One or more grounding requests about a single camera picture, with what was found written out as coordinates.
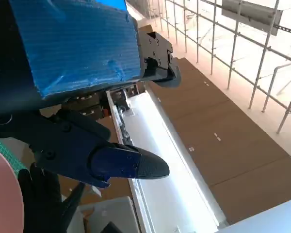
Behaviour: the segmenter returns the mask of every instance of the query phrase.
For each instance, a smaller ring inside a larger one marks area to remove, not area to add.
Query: screw
[[[53,152],[52,150],[47,151],[47,153],[46,153],[46,159],[52,160],[54,158],[55,158],[55,152]]]
[[[169,61],[169,63],[171,63],[172,60],[173,60],[173,57],[169,54],[169,55],[168,55],[168,61]]]

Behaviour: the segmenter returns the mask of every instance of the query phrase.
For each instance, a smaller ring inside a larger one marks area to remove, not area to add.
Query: gloved hand
[[[81,200],[85,184],[79,183],[62,202],[58,176],[32,164],[22,169],[18,182],[24,200],[24,233],[65,233]]]

